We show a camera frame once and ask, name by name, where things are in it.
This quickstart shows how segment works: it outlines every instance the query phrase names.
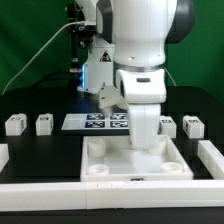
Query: cable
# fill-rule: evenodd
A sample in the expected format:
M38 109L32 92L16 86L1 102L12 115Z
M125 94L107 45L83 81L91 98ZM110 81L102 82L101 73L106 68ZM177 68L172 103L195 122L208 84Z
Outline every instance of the cable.
M54 36L30 59L30 61L7 83L7 85L5 86L2 95L5 94L6 90L8 89L9 85L11 85L11 83L17 78L19 77L26 69L27 67L42 53L42 51L58 36L58 34L61 33L61 31L63 31L66 27L68 26L72 26L72 25L76 25L76 24L82 24L84 23L84 21L80 21L80 22L72 22L72 23L68 23L66 25L64 25L61 29L59 29Z
M34 83L31 88L36 88L38 87L42 82L46 82L49 80L49 78L52 78L54 76L57 76L57 75L62 75L62 74L70 74L71 73L69 71L65 71L65 72L53 72L53 73L50 73L46 76L44 76L42 79L40 79L38 82Z
M172 75L169 73L169 71L165 67L164 67L164 70L166 71L166 73L168 74L168 76L170 77L170 79L172 80L173 85L174 86L177 86L176 82L174 81L174 79L173 79Z

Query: green wall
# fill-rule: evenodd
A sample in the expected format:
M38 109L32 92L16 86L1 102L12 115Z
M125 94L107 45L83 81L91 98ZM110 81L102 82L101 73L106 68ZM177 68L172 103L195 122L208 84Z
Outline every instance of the green wall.
M193 0L196 23L178 45L169 45L167 67L177 85L198 86L224 104L223 0ZM0 5L0 92L65 23L72 0L2 0ZM68 70L69 39L62 33L10 88L27 87L44 75Z

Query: white cable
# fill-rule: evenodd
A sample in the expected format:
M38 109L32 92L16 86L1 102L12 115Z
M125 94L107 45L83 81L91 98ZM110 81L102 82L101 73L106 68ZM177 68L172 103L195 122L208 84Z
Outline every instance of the white cable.
M174 79L173 79L172 75L169 73L169 71L168 71L165 67L164 67L164 70L165 70L166 73L169 75L170 79L171 79L172 82L173 82L173 85L174 85L174 86L177 86L176 82L174 81Z
M4 90L2 92L2 95L5 94L9 85L27 69L27 67L41 54L41 52L58 36L58 34L62 30L64 30L68 26L72 26L72 25L76 25L76 24L82 24L82 23L84 23L84 21L68 23L68 24L64 25L61 29L59 29L54 34L54 36L30 59L30 61L8 82L8 84L6 85L6 87L4 88Z

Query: black tabletop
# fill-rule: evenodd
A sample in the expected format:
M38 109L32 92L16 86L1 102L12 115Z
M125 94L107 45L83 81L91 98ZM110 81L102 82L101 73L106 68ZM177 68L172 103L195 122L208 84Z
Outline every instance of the black tabletop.
M205 138L223 152L224 106L205 91L194 87L168 87L162 115L177 124L174 143L194 172L194 179L212 177L197 157L198 139L190 140L182 124L185 115L198 116L205 124ZM10 160L0 174L0 183L46 183L79 181L82 140L85 135L127 135L117 131L62 131L68 113L100 112L96 101L78 98L66 88L15 89L0 97L0 143L9 145ZM28 127L20 137L5 136L4 123L25 113ZM36 136L39 114L54 115L51 136ZM0 223L221 223L223 208L106 209L0 213Z

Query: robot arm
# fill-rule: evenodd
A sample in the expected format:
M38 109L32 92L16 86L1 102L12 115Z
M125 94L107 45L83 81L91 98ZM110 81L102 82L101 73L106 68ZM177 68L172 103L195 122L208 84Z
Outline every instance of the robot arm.
M175 20L175 16L180 6L183 9L186 4L190 10L181 18L188 18L187 26L176 30L179 37L175 39L170 32L174 30L173 24L177 28L181 20ZM180 41L184 37L180 33L186 35L190 31L192 3L190 0L101 0L97 5L98 32L109 41L108 28L105 35L104 27L111 24L111 40L115 44L116 88L104 86L101 89L100 107L109 116L108 108L123 98L128 110L132 147L153 148L159 129L160 104L166 100L162 69L164 45L167 39Z

